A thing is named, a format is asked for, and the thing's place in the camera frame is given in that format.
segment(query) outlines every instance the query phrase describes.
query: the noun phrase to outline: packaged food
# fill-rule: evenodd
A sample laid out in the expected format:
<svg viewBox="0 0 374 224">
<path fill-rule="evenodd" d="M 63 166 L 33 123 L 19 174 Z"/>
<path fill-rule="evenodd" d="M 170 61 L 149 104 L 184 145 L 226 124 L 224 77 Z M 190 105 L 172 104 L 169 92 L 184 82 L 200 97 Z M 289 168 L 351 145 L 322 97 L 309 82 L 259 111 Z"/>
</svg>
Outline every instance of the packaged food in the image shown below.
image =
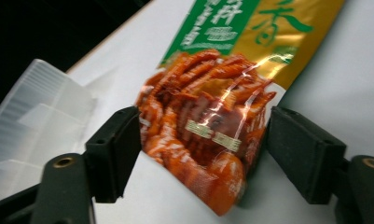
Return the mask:
<svg viewBox="0 0 374 224">
<path fill-rule="evenodd" d="M 136 101 L 143 149 L 222 216 L 342 0 L 196 1 Z"/>
</svg>

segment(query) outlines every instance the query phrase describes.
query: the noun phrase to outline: white table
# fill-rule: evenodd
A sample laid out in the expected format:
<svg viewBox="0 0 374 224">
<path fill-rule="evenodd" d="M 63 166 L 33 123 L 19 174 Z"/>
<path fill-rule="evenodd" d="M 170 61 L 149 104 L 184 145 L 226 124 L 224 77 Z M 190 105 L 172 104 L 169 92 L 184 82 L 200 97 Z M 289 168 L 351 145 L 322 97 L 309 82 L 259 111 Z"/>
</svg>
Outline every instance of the white table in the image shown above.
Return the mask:
<svg viewBox="0 0 374 224">
<path fill-rule="evenodd" d="M 83 141 L 132 105 L 193 0 L 155 0 L 69 71 L 98 97 Z M 281 102 L 348 145 L 346 158 L 374 156 L 374 0 L 347 1 L 323 45 Z M 242 201 L 217 217 L 141 153 L 116 204 L 95 204 L 98 223 L 335 223 L 330 206 L 308 205 L 264 153 Z"/>
</svg>

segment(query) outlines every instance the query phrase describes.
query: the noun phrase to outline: snack package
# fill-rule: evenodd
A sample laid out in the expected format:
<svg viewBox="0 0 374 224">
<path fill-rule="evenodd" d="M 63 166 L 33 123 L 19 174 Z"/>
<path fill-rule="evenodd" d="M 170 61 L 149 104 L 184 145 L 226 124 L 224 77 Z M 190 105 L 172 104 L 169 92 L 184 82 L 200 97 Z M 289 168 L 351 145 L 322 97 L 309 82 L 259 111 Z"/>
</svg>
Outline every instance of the snack package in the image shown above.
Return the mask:
<svg viewBox="0 0 374 224">
<path fill-rule="evenodd" d="M 144 152 L 222 216 L 342 0 L 199 0 L 136 101 Z"/>
</svg>

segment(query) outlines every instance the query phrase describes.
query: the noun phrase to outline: transparent plastic tray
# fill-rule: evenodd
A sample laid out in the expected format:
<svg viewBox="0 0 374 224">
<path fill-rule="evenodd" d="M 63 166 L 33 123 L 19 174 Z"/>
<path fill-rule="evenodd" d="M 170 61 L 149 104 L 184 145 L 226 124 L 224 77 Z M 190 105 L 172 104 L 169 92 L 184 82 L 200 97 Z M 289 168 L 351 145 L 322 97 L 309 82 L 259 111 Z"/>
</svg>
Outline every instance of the transparent plastic tray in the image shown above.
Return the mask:
<svg viewBox="0 0 374 224">
<path fill-rule="evenodd" d="M 0 105 L 0 200 L 37 184 L 50 159 L 83 147 L 93 108 L 87 90 L 34 60 Z"/>
</svg>

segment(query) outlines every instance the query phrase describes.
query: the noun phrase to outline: green label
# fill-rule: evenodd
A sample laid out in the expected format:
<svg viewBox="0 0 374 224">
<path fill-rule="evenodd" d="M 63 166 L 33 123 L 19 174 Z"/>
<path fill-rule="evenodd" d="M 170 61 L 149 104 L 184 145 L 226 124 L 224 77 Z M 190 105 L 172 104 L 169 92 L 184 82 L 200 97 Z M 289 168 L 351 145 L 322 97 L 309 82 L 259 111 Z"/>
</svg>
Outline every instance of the green label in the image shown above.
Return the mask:
<svg viewBox="0 0 374 224">
<path fill-rule="evenodd" d="M 165 55 L 218 49 L 228 55 L 260 0 L 198 0 Z"/>
</svg>

